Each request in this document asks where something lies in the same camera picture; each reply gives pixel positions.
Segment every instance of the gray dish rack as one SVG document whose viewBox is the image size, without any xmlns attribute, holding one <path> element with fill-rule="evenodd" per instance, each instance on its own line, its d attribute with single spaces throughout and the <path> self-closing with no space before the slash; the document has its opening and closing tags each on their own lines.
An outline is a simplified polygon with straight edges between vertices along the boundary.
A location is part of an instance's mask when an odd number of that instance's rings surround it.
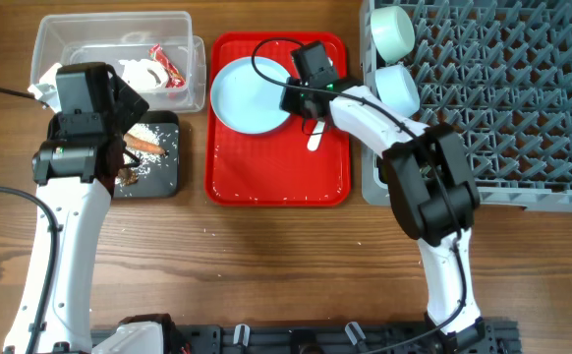
<svg viewBox="0 0 572 354">
<path fill-rule="evenodd" d="M 456 127 L 482 203 L 572 211 L 572 1 L 364 0 L 360 58 L 375 94 L 385 63 L 371 12 L 394 5 L 415 29 L 401 62 L 421 99 L 412 118 Z M 362 151 L 363 197 L 388 206 L 379 160 Z"/>
</svg>

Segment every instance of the wood grain surface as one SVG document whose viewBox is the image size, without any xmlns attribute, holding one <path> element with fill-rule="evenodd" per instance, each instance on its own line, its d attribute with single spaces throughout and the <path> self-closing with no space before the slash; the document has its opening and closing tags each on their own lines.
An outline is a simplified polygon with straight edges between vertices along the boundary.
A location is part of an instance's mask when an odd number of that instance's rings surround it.
<svg viewBox="0 0 572 354">
<path fill-rule="evenodd" d="M 210 52 L 231 30 L 327 30 L 359 76 L 360 1 L 0 0 L 0 86 L 25 89 L 43 16 L 186 10 Z M 0 95 L 0 185 L 34 192 L 30 159 L 51 114 Z M 186 183 L 174 198 L 114 202 L 102 232 L 91 324 L 111 327 L 145 313 L 178 324 L 343 325 L 414 321 L 428 300 L 417 245 L 392 212 L 361 197 L 360 148 L 352 144 L 353 192 L 333 208 L 232 208 L 202 189 L 206 109 L 181 115 Z M 22 295 L 34 206 L 0 196 L 0 350 Z M 572 354 L 572 214 L 483 206 L 472 268 L 487 317 L 520 324 L 526 353 Z"/>
</svg>

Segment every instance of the candy wrapper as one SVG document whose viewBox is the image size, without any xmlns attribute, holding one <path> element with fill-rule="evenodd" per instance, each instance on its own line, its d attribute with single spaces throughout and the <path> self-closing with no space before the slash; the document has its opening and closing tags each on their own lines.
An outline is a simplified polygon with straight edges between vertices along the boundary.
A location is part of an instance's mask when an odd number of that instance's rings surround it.
<svg viewBox="0 0 572 354">
<path fill-rule="evenodd" d="M 164 50 L 161 48 L 161 45 L 155 44 L 150 50 L 148 50 L 148 54 L 150 54 L 150 58 L 159 64 L 163 65 L 164 69 L 168 73 L 170 80 L 168 84 L 166 84 L 167 88 L 180 88 L 186 84 L 186 80 L 179 70 L 170 62 L 168 57 L 164 54 Z"/>
</svg>

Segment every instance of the white plate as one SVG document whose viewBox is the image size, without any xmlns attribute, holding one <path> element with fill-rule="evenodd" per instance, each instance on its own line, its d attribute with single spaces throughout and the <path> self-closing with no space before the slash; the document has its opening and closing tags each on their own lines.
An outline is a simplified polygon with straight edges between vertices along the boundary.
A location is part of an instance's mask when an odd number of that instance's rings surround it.
<svg viewBox="0 0 572 354">
<path fill-rule="evenodd" d="M 256 57 L 257 68 L 273 80 L 286 83 L 290 75 L 277 62 Z M 244 134 L 270 132 L 290 113 L 279 109 L 284 88 L 261 78 L 251 57 L 240 58 L 218 72 L 211 85 L 211 107 L 230 129 Z"/>
</svg>

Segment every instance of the white cup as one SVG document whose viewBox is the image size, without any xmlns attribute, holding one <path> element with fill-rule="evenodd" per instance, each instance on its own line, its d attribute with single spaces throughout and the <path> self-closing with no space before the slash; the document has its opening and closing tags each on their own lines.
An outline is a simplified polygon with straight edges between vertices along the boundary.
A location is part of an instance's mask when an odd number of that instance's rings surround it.
<svg viewBox="0 0 572 354">
<path fill-rule="evenodd" d="M 420 96 L 411 73 L 402 65 L 377 69 L 375 87 L 380 100 L 404 117 L 420 109 Z"/>
<path fill-rule="evenodd" d="M 373 10 L 372 36 L 377 52 L 390 64 L 402 59 L 415 46 L 413 24 L 399 6 Z"/>
</svg>

